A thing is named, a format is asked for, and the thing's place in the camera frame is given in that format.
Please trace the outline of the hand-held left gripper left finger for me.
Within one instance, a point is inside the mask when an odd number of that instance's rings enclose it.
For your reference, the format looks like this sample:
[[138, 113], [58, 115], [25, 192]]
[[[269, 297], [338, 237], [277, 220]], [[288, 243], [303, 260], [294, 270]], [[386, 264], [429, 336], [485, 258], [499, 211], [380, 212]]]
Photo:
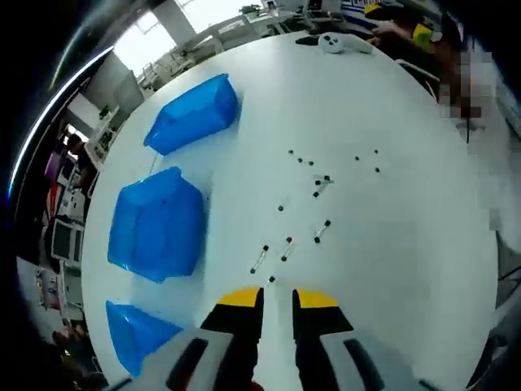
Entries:
[[107, 304], [116, 356], [129, 377], [114, 390], [249, 390], [258, 361], [264, 290], [224, 295], [183, 329], [131, 305]]

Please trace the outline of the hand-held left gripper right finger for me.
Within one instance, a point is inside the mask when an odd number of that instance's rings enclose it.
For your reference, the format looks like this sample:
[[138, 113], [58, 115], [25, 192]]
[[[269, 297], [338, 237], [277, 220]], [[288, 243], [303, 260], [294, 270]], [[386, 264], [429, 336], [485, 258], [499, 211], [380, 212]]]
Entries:
[[356, 329], [322, 292], [292, 291], [295, 360], [304, 390], [436, 390], [394, 349]]

